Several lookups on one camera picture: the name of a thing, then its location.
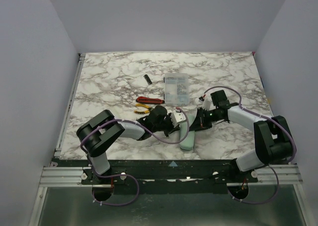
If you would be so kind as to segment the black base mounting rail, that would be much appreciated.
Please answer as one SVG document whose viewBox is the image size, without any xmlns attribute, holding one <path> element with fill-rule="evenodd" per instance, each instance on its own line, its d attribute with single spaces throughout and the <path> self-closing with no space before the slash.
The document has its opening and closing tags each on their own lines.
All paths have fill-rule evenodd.
<svg viewBox="0 0 318 226">
<path fill-rule="evenodd" d="M 86 160 L 60 160 L 59 170 L 79 171 L 79 186 L 115 194 L 226 194 L 228 185 L 247 187 L 257 182 L 252 171 L 240 173 L 231 160 L 110 160 L 102 176 Z"/>
</svg>

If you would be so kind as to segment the clear plastic screw box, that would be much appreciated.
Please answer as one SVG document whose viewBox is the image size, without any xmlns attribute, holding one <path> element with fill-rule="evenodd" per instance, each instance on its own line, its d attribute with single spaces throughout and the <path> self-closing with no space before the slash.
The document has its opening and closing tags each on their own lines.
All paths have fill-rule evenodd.
<svg viewBox="0 0 318 226">
<path fill-rule="evenodd" d="M 188 105 L 189 81 L 188 74 L 166 73 L 164 76 L 164 101 L 171 106 Z"/>
</svg>

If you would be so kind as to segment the aluminium extrusion frame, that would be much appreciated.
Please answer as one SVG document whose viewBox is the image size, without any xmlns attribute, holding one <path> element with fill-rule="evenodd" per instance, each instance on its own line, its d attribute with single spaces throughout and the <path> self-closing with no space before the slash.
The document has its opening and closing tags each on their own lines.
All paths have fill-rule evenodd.
<svg viewBox="0 0 318 226">
<path fill-rule="evenodd" d="M 81 186 L 82 167 L 44 167 L 40 177 L 40 187 Z"/>
</svg>

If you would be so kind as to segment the yellow handled pliers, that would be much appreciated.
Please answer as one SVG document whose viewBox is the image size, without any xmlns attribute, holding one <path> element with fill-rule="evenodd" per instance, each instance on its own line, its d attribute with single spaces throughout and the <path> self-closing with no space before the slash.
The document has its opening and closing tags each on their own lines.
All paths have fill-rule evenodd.
<svg viewBox="0 0 318 226">
<path fill-rule="evenodd" d="M 153 108 L 146 105 L 146 104 L 142 104 L 142 103 L 137 103 L 135 104 L 135 107 L 137 108 L 136 110 L 134 110 L 135 114 L 139 114 L 139 115 L 143 115 L 143 114 L 148 114 L 150 113 Z"/>
</svg>

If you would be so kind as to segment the red black utility knife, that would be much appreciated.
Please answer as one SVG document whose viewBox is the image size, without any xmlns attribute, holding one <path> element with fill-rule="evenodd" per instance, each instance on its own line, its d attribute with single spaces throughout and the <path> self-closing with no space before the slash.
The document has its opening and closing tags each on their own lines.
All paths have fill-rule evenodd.
<svg viewBox="0 0 318 226">
<path fill-rule="evenodd" d="M 148 98 L 144 96 L 140 96 L 136 99 L 137 103 L 141 104 L 153 104 L 153 105 L 160 105 L 165 104 L 165 101 L 159 98 Z"/>
</svg>

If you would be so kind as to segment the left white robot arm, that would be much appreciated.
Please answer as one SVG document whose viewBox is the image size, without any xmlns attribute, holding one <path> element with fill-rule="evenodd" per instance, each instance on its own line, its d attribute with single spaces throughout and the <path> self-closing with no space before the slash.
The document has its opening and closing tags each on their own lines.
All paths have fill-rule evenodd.
<svg viewBox="0 0 318 226">
<path fill-rule="evenodd" d="M 156 106 L 147 116 L 130 122 L 115 121 L 114 115 L 104 110 L 80 126 L 76 135 L 95 172 L 105 175 L 110 169 L 106 151 L 119 137 L 143 141 L 156 132 L 168 136 L 185 120 L 180 110 L 168 113 L 162 106 Z"/>
</svg>

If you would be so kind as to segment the mint green umbrella case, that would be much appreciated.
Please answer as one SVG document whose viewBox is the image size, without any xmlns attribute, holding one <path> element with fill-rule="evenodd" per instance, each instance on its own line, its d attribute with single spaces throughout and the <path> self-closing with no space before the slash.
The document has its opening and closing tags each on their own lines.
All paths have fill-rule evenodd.
<svg viewBox="0 0 318 226">
<path fill-rule="evenodd" d="M 187 115 L 188 117 L 188 121 L 189 121 L 189 125 L 192 125 L 195 119 L 195 116 L 193 115 Z M 187 133 L 187 122 L 186 120 L 181 122 L 179 124 L 179 139 L 183 139 L 184 136 Z M 179 143 L 179 147 L 183 150 L 183 151 L 191 151 L 194 148 L 194 140 L 195 140 L 195 132 L 194 131 L 189 131 L 186 138 Z"/>
</svg>

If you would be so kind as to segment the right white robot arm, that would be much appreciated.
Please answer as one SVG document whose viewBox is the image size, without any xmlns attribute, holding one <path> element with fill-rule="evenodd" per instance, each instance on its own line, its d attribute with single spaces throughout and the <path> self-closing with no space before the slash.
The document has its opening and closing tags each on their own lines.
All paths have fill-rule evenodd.
<svg viewBox="0 0 318 226">
<path fill-rule="evenodd" d="M 244 108 L 241 103 L 230 103 L 224 90 L 211 93 L 211 100 L 215 109 L 198 108 L 189 131 L 207 130 L 218 122 L 233 122 L 252 131 L 254 135 L 254 149 L 233 159 L 229 173 L 240 174 L 295 155 L 295 143 L 284 117 L 259 115 Z"/>
</svg>

